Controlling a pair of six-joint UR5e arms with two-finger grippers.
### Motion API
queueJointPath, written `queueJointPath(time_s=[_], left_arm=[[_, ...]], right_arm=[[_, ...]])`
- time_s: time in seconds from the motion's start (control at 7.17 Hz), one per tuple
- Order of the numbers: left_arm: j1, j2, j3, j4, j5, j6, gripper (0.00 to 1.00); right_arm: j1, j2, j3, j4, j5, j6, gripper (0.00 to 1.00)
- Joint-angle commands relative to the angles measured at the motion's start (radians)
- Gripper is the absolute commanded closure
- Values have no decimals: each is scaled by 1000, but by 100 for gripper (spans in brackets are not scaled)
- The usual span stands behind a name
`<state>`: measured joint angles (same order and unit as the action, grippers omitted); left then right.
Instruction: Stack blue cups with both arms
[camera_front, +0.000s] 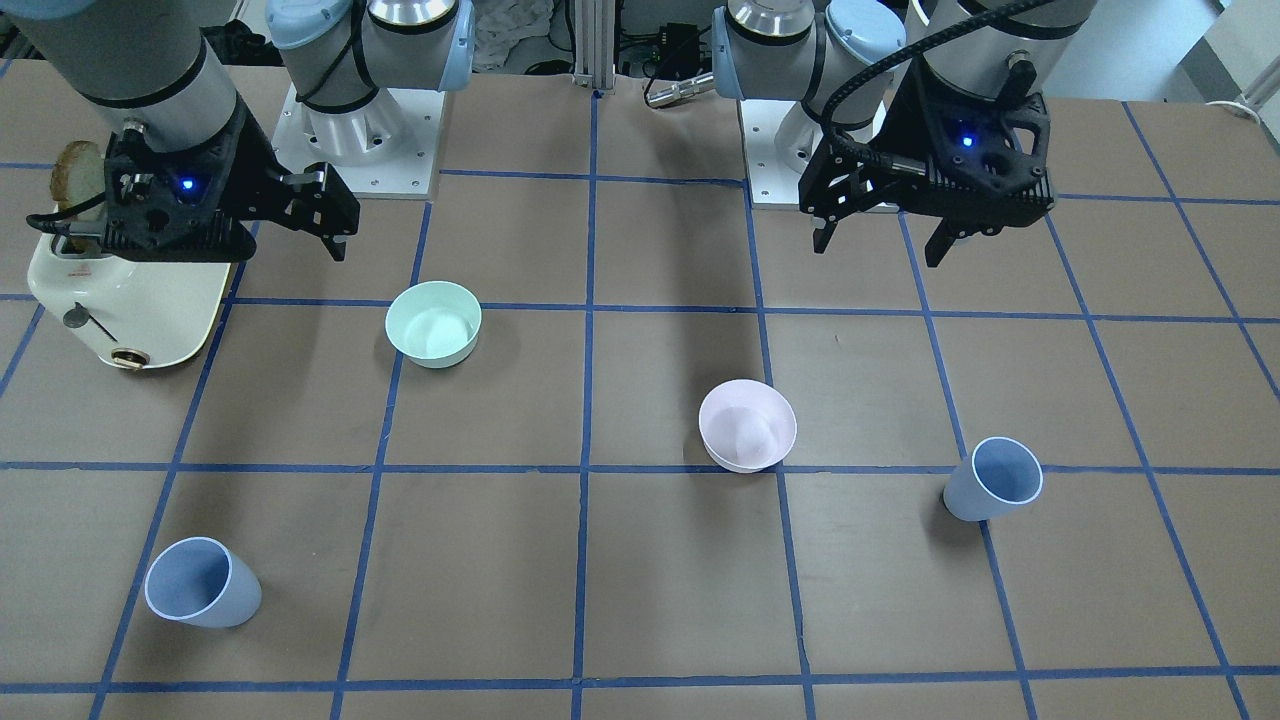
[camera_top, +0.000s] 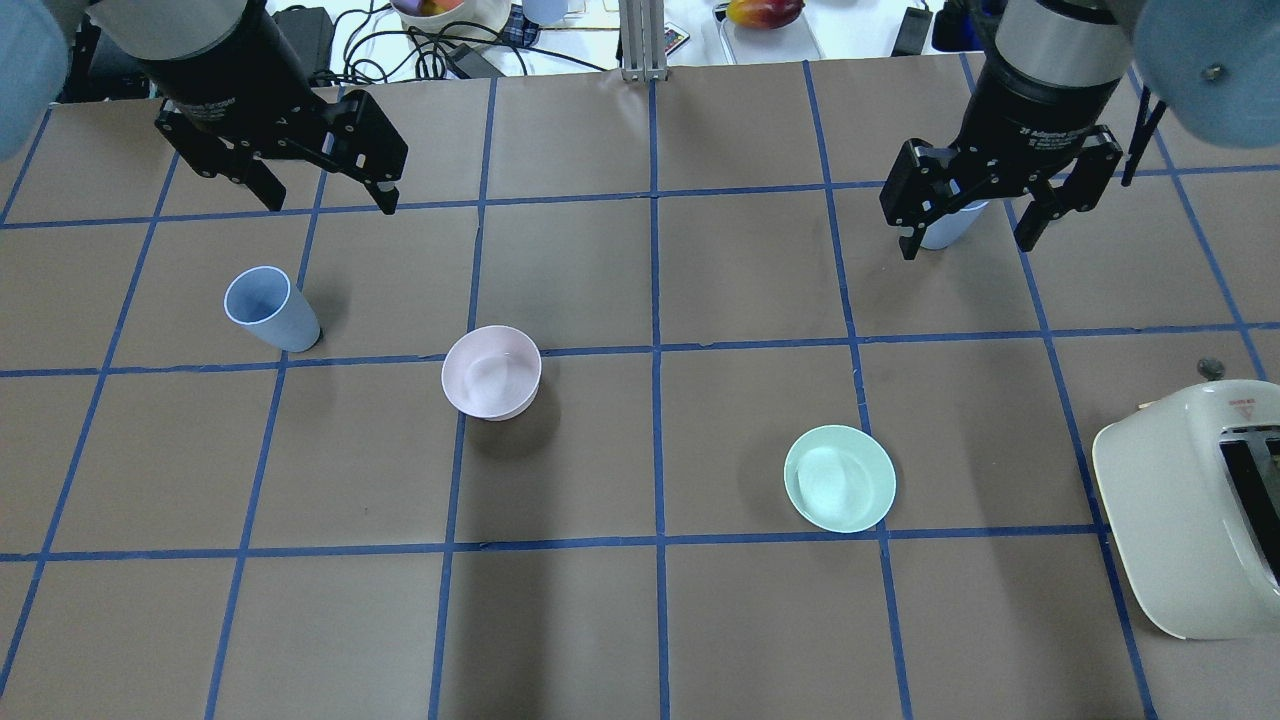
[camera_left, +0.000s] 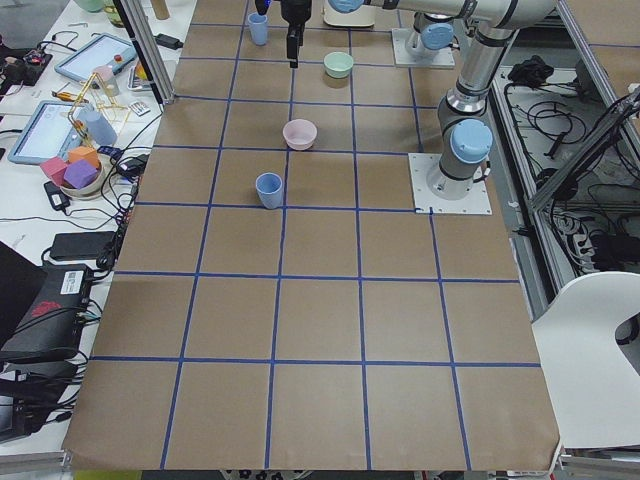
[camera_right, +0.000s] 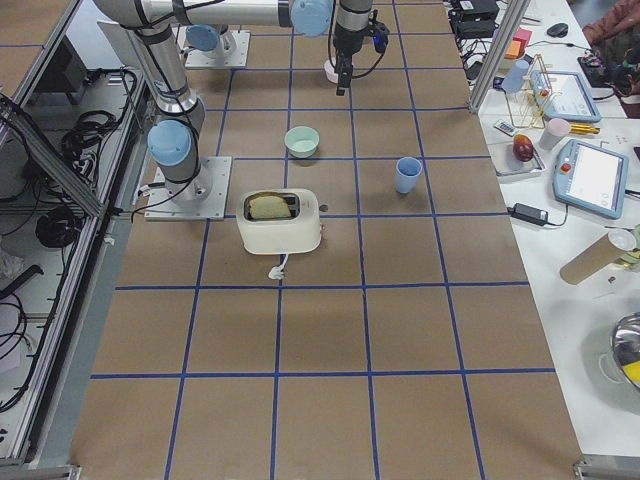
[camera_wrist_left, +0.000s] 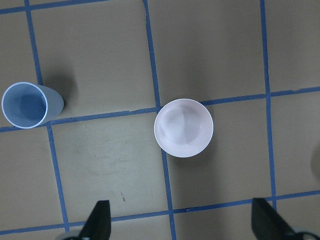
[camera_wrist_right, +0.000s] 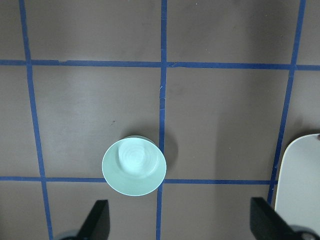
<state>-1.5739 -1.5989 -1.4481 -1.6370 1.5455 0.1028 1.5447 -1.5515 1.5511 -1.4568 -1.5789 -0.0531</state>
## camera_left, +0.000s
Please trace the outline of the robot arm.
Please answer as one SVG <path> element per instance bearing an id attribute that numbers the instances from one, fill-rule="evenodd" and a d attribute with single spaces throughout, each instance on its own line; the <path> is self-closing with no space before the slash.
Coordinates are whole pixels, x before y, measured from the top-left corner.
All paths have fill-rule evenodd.
<path id="1" fill-rule="evenodd" d="M 305 24 L 311 14 L 311 1 L 281 1 L 281 16 L 288 23 L 286 51 L 291 68 L 298 67 Z M 452 17 L 416 12 L 413 27 L 394 29 L 392 37 L 395 61 L 399 66 L 452 68 L 455 65 L 451 53 Z"/>
<path id="2" fill-rule="evenodd" d="M 477 168 L 489 154 L 493 134 L 480 120 L 486 96 L 513 36 L 545 18 L 554 1 L 372 1 L 385 10 L 476 19 L 473 36 L 456 85 L 438 107 L 443 137 L 439 164 L 427 175 L 429 189 L 446 200 L 464 198 Z"/>

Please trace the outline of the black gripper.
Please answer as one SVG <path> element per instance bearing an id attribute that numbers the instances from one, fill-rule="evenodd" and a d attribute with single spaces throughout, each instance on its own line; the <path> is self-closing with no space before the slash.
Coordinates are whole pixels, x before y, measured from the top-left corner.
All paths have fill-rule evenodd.
<path id="1" fill-rule="evenodd" d="M 281 0 L 281 16 L 288 23 L 286 51 L 289 66 L 299 66 L 299 51 L 304 44 L 304 27 L 311 18 L 311 0 Z"/>

